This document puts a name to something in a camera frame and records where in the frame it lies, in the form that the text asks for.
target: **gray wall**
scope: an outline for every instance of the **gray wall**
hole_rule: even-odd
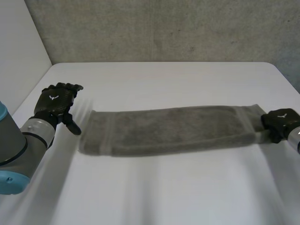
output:
[[[300,91],[300,0],[25,0],[53,64],[265,61]]]

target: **blue ring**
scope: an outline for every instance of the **blue ring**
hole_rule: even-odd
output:
[[[8,113],[8,109],[0,102],[0,120],[4,119]]]

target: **concrete wall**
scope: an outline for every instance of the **concrete wall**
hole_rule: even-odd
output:
[[[265,61],[300,91],[299,0],[25,2],[53,64]]]
[[[1,0],[0,101],[11,114],[50,67],[51,62],[24,1]]]

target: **gray towel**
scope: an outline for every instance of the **gray towel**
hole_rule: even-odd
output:
[[[232,148],[265,140],[258,106],[92,111],[80,152],[117,157]]]

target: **light blue cap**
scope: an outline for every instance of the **light blue cap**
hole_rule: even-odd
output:
[[[0,120],[2,120],[6,114],[8,113],[8,109],[0,102]]]
[[[0,195],[16,195],[29,184],[29,177],[12,171],[0,171]]]

